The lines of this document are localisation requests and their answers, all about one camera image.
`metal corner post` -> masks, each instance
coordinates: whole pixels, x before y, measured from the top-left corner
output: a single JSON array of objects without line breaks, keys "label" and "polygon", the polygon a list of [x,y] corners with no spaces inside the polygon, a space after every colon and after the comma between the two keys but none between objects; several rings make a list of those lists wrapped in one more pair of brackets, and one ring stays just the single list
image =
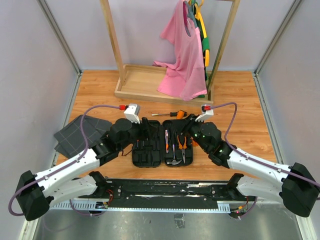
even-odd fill
[{"label": "metal corner post", "polygon": [[261,88],[260,82],[259,82],[259,76],[257,74],[252,74],[253,75],[253,80],[254,80],[254,84],[255,84],[255,88],[260,100],[260,105],[261,105],[261,109],[264,115],[264,120],[265,120],[265,124],[266,127],[268,128],[268,132],[269,132],[269,136],[270,136],[270,140],[272,143],[272,147],[273,147],[273,151],[276,157],[276,160],[278,161],[278,163],[280,164],[284,164],[283,158],[282,158],[282,153],[281,153],[281,148],[278,144],[278,140],[277,140],[277,134],[275,132],[274,129],[274,124],[270,115],[270,111],[268,108],[268,105],[265,101],[265,97],[264,97],[264,92]]},{"label": "metal corner post", "polygon": [[260,62],[258,64],[258,67],[254,71],[255,74],[259,74],[261,72],[261,70],[262,70],[263,66],[265,65],[267,59],[269,58],[271,52],[273,51],[273,49],[277,45],[277,42],[279,41],[279,39],[281,38],[281,36],[285,32],[285,30],[287,29],[291,19],[293,18],[293,16],[295,15],[296,11],[298,10],[299,6],[301,5],[301,3],[303,1],[304,0],[294,0],[293,1],[290,9],[286,13],[282,23],[280,24],[280,26],[279,26],[278,30],[276,31],[272,41],[270,42],[270,44],[267,47],[262,59],[260,60]]},{"label": "metal corner post", "polygon": [[40,8],[42,9],[46,19],[48,20],[50,26],[52,27],[52,30],[55,34],[55,36],[57,37],[57,39],[59,40],[66,56],[68,57],[72,67],[74,68],[74,70],[76,71],[76,73],[78,74],[78,76],[81,74],[81,69],[79,68],[79,65],[74,57],[74,55],[72,54],[46,0],[36,0],[40,6]]}]

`red connector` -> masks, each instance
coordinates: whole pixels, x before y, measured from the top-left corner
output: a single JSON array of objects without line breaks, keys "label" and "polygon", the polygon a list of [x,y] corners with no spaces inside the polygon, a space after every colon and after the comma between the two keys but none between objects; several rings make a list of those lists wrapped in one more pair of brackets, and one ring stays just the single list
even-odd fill
[{"label": "red connector", "polygon": [[120,105],[119,107],[120,107],[120,108],[119,108],[120,110],[126,110],[128,106],[126,106],[126,105]]},{"label": "red connector", "polygon": [[211,110],[211,106],[202,106],[202,111],[209,111]]}]

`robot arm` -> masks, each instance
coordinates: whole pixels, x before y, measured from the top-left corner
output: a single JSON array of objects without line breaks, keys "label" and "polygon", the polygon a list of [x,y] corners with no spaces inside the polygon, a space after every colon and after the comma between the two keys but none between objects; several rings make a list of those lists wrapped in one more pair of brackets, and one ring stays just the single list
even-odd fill
[{"label": "robot arm", "polygon": [[[140,107],[130,104],[125,118],[118,119],[105,136],[91,145],[83,158],[78,155],[48,170],[32,174],[23,173],[17,190],[29,183],[42,179],[24,189],[16,196],[25,218],[34,220],[45,214],[50,206],[78,196],[101,197],[107,190],[106,180],[99,172],[91,172],[84,178],[78,175],[98,168],[118,157],[119,152],[137,140],[151,138],[157,130],[146,118],[140,121],[137,114]],[[314,181],[305,166],[279,164],[255,157],[240,148],[222,140],[222,133],[212,122],[204,120],[213,115],[210,106],[202,106],[202,114],[189,115],[184,128],[178,129],[193,140],[208,154],[216,165],[247,172],[261,179],[236,173],[227,184],[230,196],[257,196],[284,204],[291,212],[308,217],[319,195],[319,188],[283,171],[291,172]]]},{"label": "robot arm", "polygon": [[227,184],[228,193],[231,196],[257,196],[277,201],[294,214],[308,217],[320,189],[314,184],[288,174],[288,172],[294,173],[315,181],[307,168],[299,163],[293,166],[274,163],[253,156],[234,145],[230,147],[226,141],[222,140],[222,133],[215,124],[203,122],[211,117],[211,111],[210,107],[202,106],[200,116],[189,115],[185,119],[182,133],[191,136],[214,164],[260,178],[236,173]]},{"label": "robot arm", "polygon": [[74,197],[101,197],[107,186],[105,178],[99,172],[91,172],[80,179],[74,178],[117,158],[119,152],[137,140],[152,137],[157,129],[150,125],[145,117],[139,120],[139,109],[136,104],[127,106],[124,111],[126,118],[118,119],[110,131],[89,147],[82,158],[78,159],[83,152],[45,171],[36,174],[32,174],[31,171],[23,173],[17,191],[31,182],[44,178],[16,196],[26,220],[37,219],[45,214],[50,206]]}]

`wooden rack base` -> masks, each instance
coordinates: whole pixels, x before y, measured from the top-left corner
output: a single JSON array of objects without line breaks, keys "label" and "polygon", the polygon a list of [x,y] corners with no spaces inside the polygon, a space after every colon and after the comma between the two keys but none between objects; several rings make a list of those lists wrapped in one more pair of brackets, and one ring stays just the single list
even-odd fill
[{"label": "wooden rack base", "polygon": [[179,97],[168,96],[157,91],[163,80],[167,69],[158,66],[124,65],[125,85],[119,77],[114,94],[118,98],[137,99],[150,102],[161,102],[170,104],[185,104],[200,106],[202,104],[213,104],[213,94],[205,95],[205,98],[195,98],[183,101]]}]

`yellow garment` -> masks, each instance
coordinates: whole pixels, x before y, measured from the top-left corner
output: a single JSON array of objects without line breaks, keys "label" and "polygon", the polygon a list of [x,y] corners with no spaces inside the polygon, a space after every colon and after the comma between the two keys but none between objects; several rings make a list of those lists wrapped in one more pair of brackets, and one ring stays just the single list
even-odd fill
[{"label": "yellow garment", "polygon": [[[201,29],[203,32],[203,38],[205,39],[207,37],[207,32],[206,32],[206,28],[205,28],[205,23],[204,20],[202,18],[201,12],[200,12],[200,7],[198,6],[198,4],[194,4],[195,7],[195,19],[197,19],[198,21],[200,21],[201,24]],[[206,49],[204,52],[204,66],[208,67],[209,66],[209,62],[210,62],[210,53],[209,53],[209,49]]]}]

